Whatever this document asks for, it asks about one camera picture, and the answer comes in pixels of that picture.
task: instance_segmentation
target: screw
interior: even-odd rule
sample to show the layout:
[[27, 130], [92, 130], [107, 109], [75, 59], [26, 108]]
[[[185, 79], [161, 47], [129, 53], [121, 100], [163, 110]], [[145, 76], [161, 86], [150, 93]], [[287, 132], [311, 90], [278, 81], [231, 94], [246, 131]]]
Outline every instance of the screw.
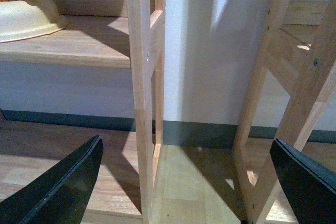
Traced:
[[316, 67], [319, 64], [319, 59], [315, 59], [313, 62], [314, 66]]

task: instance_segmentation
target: hardwood floor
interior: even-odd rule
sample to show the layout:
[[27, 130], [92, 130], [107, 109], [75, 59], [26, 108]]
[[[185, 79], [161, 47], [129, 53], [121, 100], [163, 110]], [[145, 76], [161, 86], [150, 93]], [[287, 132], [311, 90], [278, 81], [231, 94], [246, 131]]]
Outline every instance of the hardwood floor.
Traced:
[[[258, 177], [272, 141], [250, 138], [247, 168]], [[240, 223], [244, 204], [230, 151], [163, 145], [158, 167], [154, 224]], [[336, 172], [336, 144], [307, 143], [303, 152]], [[265, 224], [298, 223], [281, 192]]]
[[0, 200], [97, 134], [103, 138], [104, 155], [83, 220], [142, 223], [134, 132], [5, 121], [0, 127]]
[[161, 148], [153, 224], [238, 224], [246, 219], [231, 151]]
[[[104, 155], [84, 223], [140, 224], [134, 132], [5, 121], [0, 126], [0, 201], [100, 134]], [[271, 140], [250, 138], [247, 168], [258, 176]], [[307, 143], [303, 152], [336, 172], [336, 144]], [[153, 224], [239, 224], [246, 219], [229, 150], [161, 146], [152, 207]], [[297, 223], [282, 193], [267, 224]]]

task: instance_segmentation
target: gray baseboard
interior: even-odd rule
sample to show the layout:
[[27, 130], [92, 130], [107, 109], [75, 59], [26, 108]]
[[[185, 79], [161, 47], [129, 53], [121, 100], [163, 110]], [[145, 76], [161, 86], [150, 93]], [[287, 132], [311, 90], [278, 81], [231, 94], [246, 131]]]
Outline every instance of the gray baseboard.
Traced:
[[[132, 118], [9, 110], [3, 110], [2, 112], [7, 120], [12, 121], [69, 125], [117, 131], [135, 131], [135, 121]], [[230, 124], [164, 121], [163, 139], [164, 144], [170, 145], [231, 149], [236, 130], [237, 126]], [[253, 126], [249, 136], [255, 138], [273, 138], [276, 130], [277, 128], [274, 127]], [[336, 132], [314, 130], [308, 141], [336, 143]]]

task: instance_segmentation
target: wooden post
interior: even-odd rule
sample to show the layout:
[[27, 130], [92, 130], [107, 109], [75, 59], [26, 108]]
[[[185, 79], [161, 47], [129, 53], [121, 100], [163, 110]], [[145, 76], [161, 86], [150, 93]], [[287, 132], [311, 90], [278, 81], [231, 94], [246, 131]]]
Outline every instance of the wooden post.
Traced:
[[149, 70], [150, 0], [127, 0], [141, 210], [150, 223], [153, 194], [152, 93]]
[[[280, 122], [276, 138], [302, 150], [336, 85], [336, 0], [330, 0]], [[264, 223], [281, 191], [268, 156], [253, 192], [254, 224]]]
[[245, 167], [245, 145], [248, 134], [251, 129], [253, 118], [255, 116], [261, 91], [264, 85], [267, 68], [264, 65], [264, 59], [272, 36], [278, 32], [282, 25], [282, 20], [286, 14], [289, 0], [271, 0], [268, 15], [264, 23], [264, 30], [254, 64], [252, 76], [245, 97], [244, 107], [240, 116], [238, 129], [234, 140], [234, 159], [240, 183], [241, 193], [244, 198], [247, 217], [252, 219], [252, 185], [249, 182]]
[[[155, 10], [162, 10], [162, 18], [165, 20], [165, 0], [155, 0]], [[163, 139], [163, 95], [164, 95], [164, 40], [165, 29], [161, 38], [162, 48], [155, 66], [155, 151], [154, 151], [154, 178], [159, 161], [160, 149]]]

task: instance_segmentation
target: plastic bowl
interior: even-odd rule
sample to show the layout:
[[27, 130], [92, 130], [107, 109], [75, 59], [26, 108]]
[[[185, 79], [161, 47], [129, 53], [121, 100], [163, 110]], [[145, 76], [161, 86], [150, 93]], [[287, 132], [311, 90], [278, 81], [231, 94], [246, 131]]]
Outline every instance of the plastic bowl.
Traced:
[[66, 25], [52, 0], [0, 2], [0, 42], [52, 34]]

